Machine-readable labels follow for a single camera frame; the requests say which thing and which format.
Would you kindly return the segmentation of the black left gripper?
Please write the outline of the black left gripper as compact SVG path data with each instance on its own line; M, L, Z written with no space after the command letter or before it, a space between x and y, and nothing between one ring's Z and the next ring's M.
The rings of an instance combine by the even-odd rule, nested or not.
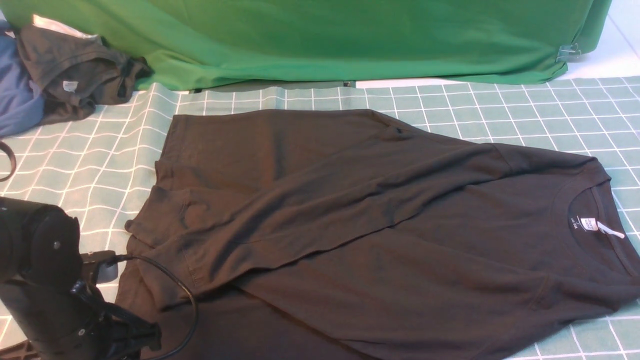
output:
M1 349L3 360L119 360L159 351L162 331L118 305L98 311L68 292L25 282L1 284L1 301L26 340Z

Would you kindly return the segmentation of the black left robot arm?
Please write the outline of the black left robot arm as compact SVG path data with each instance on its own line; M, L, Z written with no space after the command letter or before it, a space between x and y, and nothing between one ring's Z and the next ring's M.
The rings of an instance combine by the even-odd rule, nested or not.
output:
M162 348L160 326L105 300L112 250L80 252L80 223L56 205L1 198L1 301L25 341L3 360L139 360Z

